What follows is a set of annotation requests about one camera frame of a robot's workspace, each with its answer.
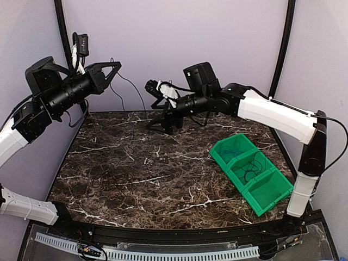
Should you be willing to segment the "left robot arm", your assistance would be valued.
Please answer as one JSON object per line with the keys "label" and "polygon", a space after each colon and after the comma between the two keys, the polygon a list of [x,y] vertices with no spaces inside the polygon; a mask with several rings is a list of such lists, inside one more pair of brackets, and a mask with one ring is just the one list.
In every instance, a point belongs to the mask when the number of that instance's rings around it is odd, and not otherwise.
{"label": "left robot arm", "polygon": [[[89,95],[102,94],[120,68],[119,61],[110,61],[72,73],[49,56],[26,69],[32,95],[14,108],[1,127],[1,165],[36,140],[53,121],[62,121],[62,115],[71,107]],[[1,187],[1,214],[55,225],[65,237],[77,232],[62,203],[35,200],[5,187]]]}

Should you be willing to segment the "green bin near compartment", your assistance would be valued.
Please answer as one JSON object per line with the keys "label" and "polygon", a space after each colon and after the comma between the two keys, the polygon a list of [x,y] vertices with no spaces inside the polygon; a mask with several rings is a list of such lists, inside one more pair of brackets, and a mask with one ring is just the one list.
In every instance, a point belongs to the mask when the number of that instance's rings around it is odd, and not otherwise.
{"label": "green bin near compartment", "polygon": [[287,198],[293,188],[285,175],[274,167],[251,180],[242,195],[255,214],[260,217]]}

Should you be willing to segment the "left black frame post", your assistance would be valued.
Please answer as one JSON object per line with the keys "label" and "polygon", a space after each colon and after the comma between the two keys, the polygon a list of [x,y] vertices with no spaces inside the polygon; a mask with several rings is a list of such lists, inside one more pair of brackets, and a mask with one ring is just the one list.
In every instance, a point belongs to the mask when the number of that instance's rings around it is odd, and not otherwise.
{"label": "left black frame post", "polygon": [[55,13],[57,17],[57,23],[59,28],[59,34],[61,38],[62,47],[64,50],[64,55],[66,63],[69,70],[69,77],[73,77],[73,67],[72,67],[72,52],[69,37],[67,34],[65,16],[63,11],[63,2],[61,0],[54,0]]}

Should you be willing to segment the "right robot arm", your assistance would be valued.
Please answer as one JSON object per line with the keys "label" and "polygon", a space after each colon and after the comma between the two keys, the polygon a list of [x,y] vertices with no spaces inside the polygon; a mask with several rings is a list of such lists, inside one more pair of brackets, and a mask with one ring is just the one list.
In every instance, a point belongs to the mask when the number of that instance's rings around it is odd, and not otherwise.
{"label": "right robot arm", "polygon": [[188,67],[184,74],[189,84],[186,96],[180,96],[179,88],[169,82],[146,83],[146,91],[156,98],[152,108],[161,110],[147,128],[170,135],[174,128],[182,128],[185,117],[222,113],[264,124],[296,138],[303,144],[303,150],[294,183],[243,134],[217,142],[210,151],[258,216],[279,201],[289,199],[286,217],[278,223],[277,230],[283,236],[291,235],[299,226],[297,218],[304,215],[320,177],[327,170],[325,113],[292,107],[251,86],[230,83],[222,88],[208,62]]}

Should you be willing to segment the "black front rail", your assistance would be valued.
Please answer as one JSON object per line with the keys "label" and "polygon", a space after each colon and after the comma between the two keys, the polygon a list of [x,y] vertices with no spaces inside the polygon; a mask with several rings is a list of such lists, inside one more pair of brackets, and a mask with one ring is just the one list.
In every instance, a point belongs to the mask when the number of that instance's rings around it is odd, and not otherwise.
{"label": "black front rail", "polygon": [[121,228],[71,221],[69,225],[49,226],[48,229],[57,235],[103,245],[119,243],[190,245],[234,241],[239,244],[268,244],[307,231],[303,227],[303,222],[295,225],[291,221],[284,220],[225,228],[174,230]]}

